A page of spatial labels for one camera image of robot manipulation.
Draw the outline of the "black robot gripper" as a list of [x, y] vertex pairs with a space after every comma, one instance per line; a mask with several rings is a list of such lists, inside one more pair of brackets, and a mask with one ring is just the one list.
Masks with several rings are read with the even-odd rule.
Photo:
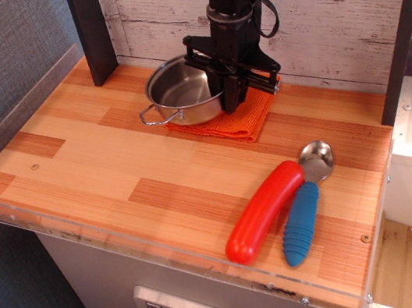
[[206, 72], [211, 96], [231, 115], [245, 101], [248, 89], [275, 94], [281, 65], [260, 48], [261, 9], [228, 23], [211, 21], [210, 36], [186, 36], [186, 64]]

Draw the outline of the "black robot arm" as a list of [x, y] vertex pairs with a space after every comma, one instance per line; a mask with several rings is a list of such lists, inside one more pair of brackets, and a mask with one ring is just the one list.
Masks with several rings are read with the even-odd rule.
[[279, 29], [261, 29], [262, 8], [271, 0], [209, 0], [210, 35], [186, 36], [186, 54], [162, 64], [147, 82], [146, 95], [164, 124], [208, 122], [242, 104], [249, 88], [275, 94], [281, 65], [260, 48]]

